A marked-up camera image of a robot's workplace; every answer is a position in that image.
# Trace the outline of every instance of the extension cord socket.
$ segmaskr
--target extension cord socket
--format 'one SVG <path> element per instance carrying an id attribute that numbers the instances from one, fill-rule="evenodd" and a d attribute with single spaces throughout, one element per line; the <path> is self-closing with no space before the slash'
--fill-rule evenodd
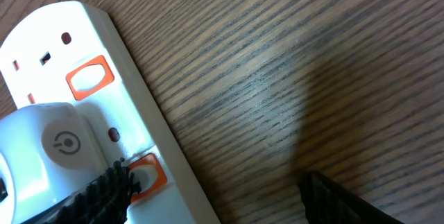
<path id="1" fill-rule="evenodd" d="M 0 48 L 17 108 L 71 103 L 111 166 L 154 153 L 167 184 L 132 204 L 127 223 L 220 223 L 106 12 L 77 1 L 44 6 Z"/>

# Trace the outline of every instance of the tabletop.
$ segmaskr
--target tabletop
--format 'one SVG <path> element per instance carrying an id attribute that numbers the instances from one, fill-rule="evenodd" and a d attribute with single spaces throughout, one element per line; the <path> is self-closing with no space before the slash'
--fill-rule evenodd
<path id="1" fill-rule="evenodd" d="M 0 42 L 57 1 L 0 0 Z M 223 223 L 306 223 L 310 169 L 443 222 L 444 0 L 79 1 L 111 16 Z"/>

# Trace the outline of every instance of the logo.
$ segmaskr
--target logo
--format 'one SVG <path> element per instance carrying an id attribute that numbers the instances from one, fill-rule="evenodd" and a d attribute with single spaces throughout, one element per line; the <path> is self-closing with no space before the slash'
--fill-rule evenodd
<path id="1" fill-rule="evenodd" d="M 80 140 L 78 137 L 69 131 L 62 131 L 55 136 L 54 148 L 65 155 L 74 155 L 80 150 Z"/>

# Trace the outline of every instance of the black object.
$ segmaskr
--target black object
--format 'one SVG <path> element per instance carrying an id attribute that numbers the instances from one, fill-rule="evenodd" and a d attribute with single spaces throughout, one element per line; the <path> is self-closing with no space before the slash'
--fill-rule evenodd
<path id="1" fill-rule="evenodd" d="M 32 218 L 27 223 L 46 224 L 123 224 L 131 196 L 140 192 L 140 183 L 134 183 L 130 168 L 116 161 L 105 174 L 86 189 L 73 193 L 62 204 Z"/>
<path id="2" fill-rule="evenodd" d="M 8 192 L 6 191 L 5 182 L 0 178 L 0 203 L 5 200 L 6 196 L 8 196 Z"/>
<path id="3" fill-rule="evenodd" d="M 298 186 L 310 224 L 402 224 L 317 171 L 304 173 Z"/>

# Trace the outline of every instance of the wooden table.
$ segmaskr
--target wooden table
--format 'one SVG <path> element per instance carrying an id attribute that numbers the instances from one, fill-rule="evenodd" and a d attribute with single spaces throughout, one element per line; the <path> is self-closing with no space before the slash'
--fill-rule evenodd
<path id="1" fill-rule="evenodd" d="M 0 0 L 1 42 L 57 1 Z M 224 223 L 306 223 L 307 169 L 443 222 L 444 0 L 79 1 L 110 14 Z"/>

